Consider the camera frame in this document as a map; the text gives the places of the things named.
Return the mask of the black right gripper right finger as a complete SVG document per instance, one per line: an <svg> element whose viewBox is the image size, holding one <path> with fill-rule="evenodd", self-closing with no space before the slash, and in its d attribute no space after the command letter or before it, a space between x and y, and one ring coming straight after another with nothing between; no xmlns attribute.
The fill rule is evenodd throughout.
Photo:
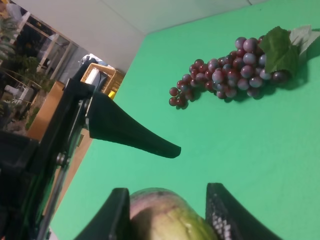
<svg viewBox="0 0 320 240"><path fill-rule="evenodd" d="M207 184L205 220L219 240L281 240L221 183Z"/></svg>

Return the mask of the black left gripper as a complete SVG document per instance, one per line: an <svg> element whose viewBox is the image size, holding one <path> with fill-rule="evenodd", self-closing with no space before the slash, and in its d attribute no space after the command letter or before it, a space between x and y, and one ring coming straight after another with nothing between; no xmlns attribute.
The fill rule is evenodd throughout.
<svg viewBox="0 0 320 240"><path fill-rule="evenodd" d="M66 84L40 140L0 133L0 237L44 240L95 87L82 81L83 64Z"/></svg>

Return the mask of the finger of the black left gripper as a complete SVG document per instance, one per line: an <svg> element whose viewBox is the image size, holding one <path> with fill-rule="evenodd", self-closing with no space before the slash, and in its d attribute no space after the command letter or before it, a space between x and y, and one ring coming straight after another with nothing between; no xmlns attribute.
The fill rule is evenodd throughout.
<svg viewBox="0 0 320 240"><path fill-rule="evenodd" d="M148 130L102 92L92 96L88 131L92 139L126 145L164 158L173 159L181 153L180 146Z"/></svg>

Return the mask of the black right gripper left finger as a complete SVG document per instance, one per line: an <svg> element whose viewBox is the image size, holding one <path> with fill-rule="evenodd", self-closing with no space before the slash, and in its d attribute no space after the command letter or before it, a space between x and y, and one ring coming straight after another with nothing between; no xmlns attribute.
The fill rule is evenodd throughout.
<svg viewBox="0 0 320 240"><path fill-rule="evenodd" d="M102 207L75 237L76 240L131 240L130 195L126 188L115 188Z"/></svg>

